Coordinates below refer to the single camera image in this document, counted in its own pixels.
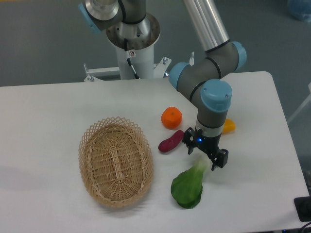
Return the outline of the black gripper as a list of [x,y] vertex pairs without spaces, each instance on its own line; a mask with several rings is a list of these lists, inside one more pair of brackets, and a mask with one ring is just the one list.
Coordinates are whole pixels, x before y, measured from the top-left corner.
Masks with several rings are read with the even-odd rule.
[[207,137],[203,135],[202,130],[194,130],[189,127],[185,132],[182,142],[188,148],[188,154],[192,154],[194,148],[198,148],[208,155],[212,161],[211,170],[215,168],[223,168],[228,161],[229,152],[226,149],[219,149],[218,144],[221,134],[215,137]]

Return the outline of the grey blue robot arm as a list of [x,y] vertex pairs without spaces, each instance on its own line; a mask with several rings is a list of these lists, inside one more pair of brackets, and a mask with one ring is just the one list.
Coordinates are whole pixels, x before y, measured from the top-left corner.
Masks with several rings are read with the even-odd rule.
[[[198,62],[181,62],[169,72],[169,82],[198,110],[195,128],[185,131],[183,143],[188,152],[204,152],[212,167],[224,167],[228,151],[218,144],[228,109],[232,88],[223,77],[243,66],[245,48],[231,41],[211,0],[186,0],[186,10],[206,54]],[[154,65],[154,44],[160,36],[158,20],[146,11],[143,0],[84,0],[79,10],[94,33],[106,32],[115,47],[120,78],[151,79],[163,77]]]

